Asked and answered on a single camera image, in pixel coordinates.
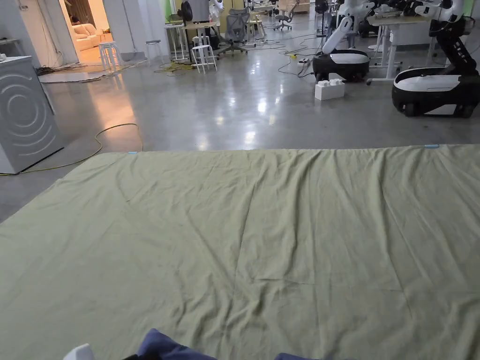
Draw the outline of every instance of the gray floor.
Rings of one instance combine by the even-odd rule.
[[[265,25],[271,21],[266,17]],[[37,168],[72,162],[94,152],[94,136],[115,124],[135,122],[146,151],[234,150],[254,148],[369,148],[422,144],[467,144],[480,141],[480,112],[469,120],[406,118],[392,105],[391,85],[348,84],[344,98],[314,98],[314,77],[280,73],[290,58],[283,50],[307,48],[313,54],[321,39],[308,15],[298,15],[293,30],[267,30],[282,49],[249,49],[248,55],[227,55],[218,72],[154,73],[146,65],[116,78],[87,84],[48,84],[56,121],[67,147]],[[357,39],[357,48],[375,38]],[[423,65],[426,51],[399,53],[408,65]],[[297,60],[283,68],[298,71]],[[134,127],[101,136],[102,152],[136,151]],[[0,221],[27,204],[74,166],[0,177]]]

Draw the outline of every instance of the sofa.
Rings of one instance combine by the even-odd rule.
[[[92,24],[74,25],[77,47],[80,51],[94,48],[100,44],[101,30],[95,29]]]

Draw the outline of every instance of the wrinkled fabric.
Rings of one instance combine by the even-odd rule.
[[[0,225],[0,359],[478,359],[480,147],[95,156]]]

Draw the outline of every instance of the wheel caster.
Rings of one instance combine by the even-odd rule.
[[[315,80],[317,82],[327,80],[327,79],[328,79],[328,75],[325,73],[318,72],[317,74],[315,74]]]
[[[473,105],[466,105],[462,109],[462,117],[468,119],[473,114],[475,107]]]
[[[405,116],[408,116],[409,118],[411,118],[412,116],[415,116],[415,104],[414,103],[405,104]]]

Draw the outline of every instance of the office chair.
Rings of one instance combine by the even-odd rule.
[[[229,15],[244,15],[248,13],[248,8],[244,8],[244,9],[230,9],[228,11],[228,14]]]
[[[247,35],[247,21],[250,18],[250,13],[247,12],[239,12],[236,15],[227,15],[227,30],[225,32],[225,37],[222,37],[220,34],[215,33],[219,37],[220,41],[227,43],[229,45],[228,48],[223,49],[219,54],[225,54],[227,51],[239,50],[240,52],[244,52],[248,54],[248,51],[244,48],[239,46],[240,43],[245,42],[245,36]]]
[[[288,12],[288,15],[285,15],[285,10],[282,10],[282,14],[279,14],[279,15],[275,15],[275,20],[278,20],[278,21],[281,21],[282,23],[280,25],[277,25],[273,28],[273,30],[275,31],[276,29],[281,29],[283,30],[284,27],[287,27],[287,29],[292,29],[292,27],[290,25],[286,25],[285,24],[285,21],[287,23],[291,23],[292,19],[293,19],[293,15],[295,14],[293,11],[295,10],[295,8],[300,4],[300,0],[297,0],[295,2],[295,5],[293,5],[293,7],[290,9],[290,11]]]

